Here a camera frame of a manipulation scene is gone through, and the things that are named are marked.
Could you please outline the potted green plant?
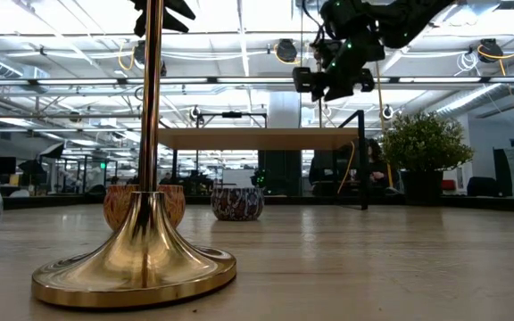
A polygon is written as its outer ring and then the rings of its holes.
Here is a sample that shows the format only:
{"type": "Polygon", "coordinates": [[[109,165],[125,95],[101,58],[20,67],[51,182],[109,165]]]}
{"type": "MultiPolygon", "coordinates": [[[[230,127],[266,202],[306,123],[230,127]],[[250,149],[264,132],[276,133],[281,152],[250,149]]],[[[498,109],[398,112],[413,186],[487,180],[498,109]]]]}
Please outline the potted green plant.
{"type": "Polygon", "coordinates": [[[401,114],[382,138],[383,157],[399,171],[408,205],[436,206],[441,202],[444,172],[472,160],[474,151],[463,142],[464,128],[434,113],[401,114]]]}

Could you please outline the medium brass candlestick holder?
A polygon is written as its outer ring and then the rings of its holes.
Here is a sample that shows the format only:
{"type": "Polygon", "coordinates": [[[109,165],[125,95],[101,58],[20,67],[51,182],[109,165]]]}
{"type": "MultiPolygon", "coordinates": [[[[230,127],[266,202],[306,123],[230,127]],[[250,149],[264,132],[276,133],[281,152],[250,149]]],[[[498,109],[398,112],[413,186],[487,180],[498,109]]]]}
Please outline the medium brass candlestick holder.
{"type": "Polygon", "coordinates": [[[100,247],[38,268],[32,296],[55,306],[125,309],[199,297],[236,278],[236,258],[197,247],[170,223],[157,191],[157,130],[162,70],[162,18],[178,14],[162,0],[145,12],[145,80],[139,153],[139,188],[122,226],[100,247]]]}

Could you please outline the purple patterned candle tin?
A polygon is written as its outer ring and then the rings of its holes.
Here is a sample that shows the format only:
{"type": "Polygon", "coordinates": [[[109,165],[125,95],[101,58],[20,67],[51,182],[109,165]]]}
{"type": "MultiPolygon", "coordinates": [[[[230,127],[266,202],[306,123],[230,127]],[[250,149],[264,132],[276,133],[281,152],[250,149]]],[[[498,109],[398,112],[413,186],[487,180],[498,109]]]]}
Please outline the purple patterned candle tin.
{"type": "Polygon", "coordinates": [[[211,194],[211,209],[217,220],[254,221],[261,215],[264,201],[258,187],[221,187],[211,194]]]}

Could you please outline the person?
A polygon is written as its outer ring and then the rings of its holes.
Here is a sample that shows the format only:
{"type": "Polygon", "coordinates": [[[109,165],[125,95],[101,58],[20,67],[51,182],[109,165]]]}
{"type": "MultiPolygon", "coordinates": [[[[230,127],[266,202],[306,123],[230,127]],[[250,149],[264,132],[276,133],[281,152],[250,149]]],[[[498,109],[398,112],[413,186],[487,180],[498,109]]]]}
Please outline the person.
{"type": "Polygon", "coordinates": [[[383,156],[377,140],[367,141],[369,191],[377,196],[399,194],[399,174],[383,156]]]}

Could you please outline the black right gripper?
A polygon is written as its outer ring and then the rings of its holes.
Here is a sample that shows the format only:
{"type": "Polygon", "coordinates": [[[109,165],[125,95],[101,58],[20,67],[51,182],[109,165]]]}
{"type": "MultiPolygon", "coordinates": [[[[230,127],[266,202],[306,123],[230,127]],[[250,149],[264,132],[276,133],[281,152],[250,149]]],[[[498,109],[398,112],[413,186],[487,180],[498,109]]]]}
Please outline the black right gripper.
{"type": "Polygon", "coordinates": [[[383,60],[386,55],[378,36],[370,30],[353,33],[344,40],[322,38],[313,48],[322,58],[322,71],[294,67],[292,78],[297,93],[310,93],[311,100],[316,102],[325,95],[327,87],[329,101],[354,95],[356,85],[362,92],[374,89],[374,78],[365,64],[383,60]]]}

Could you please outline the orange patterned candle tin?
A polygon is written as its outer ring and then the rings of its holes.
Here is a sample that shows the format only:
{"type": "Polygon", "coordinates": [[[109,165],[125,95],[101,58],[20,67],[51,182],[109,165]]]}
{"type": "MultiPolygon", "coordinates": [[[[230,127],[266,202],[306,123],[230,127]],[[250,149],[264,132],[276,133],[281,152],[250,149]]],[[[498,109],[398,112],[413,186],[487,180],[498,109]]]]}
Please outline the orange patterned candle tin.
{"type": "MultiPolygon", "coordinates": [[[[111,185],[104,198],[104,219],[111,230],[120,228],[129,211],[131,195],[139,185],[111,185]]],[[[163,193],[164,208],[170,223],[177,227],[184,217],[186,199],[181,185],[158,185],[157,191],[163,193]]]]}

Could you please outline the black office chair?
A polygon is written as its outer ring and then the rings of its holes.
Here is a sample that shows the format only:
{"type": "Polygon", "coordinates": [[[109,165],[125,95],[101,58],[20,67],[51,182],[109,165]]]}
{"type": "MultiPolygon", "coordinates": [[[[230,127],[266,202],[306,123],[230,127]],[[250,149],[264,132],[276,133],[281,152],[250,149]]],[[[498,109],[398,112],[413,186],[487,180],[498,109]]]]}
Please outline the black office chair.
{"type": "Polygon", "coordinates": [[[492,177],[471,177],[467,184],[467,196],[498,197],[500,189],[492,177]]]}

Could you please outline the wooden shelf with black legs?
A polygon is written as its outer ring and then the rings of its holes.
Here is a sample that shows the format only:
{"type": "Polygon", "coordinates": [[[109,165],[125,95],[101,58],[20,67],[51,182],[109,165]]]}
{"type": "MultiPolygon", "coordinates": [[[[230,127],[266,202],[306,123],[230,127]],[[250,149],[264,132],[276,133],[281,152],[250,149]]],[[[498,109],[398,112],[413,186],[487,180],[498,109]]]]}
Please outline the wooden shelf with black legs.
{"type": "Polygon", "coordinates": [[[357,110],[337,128],[161,128],[158,142],[172,150],[336,150],[357,140],[360,158],[359,202],[369,206],[364,111],[357,110]]]}

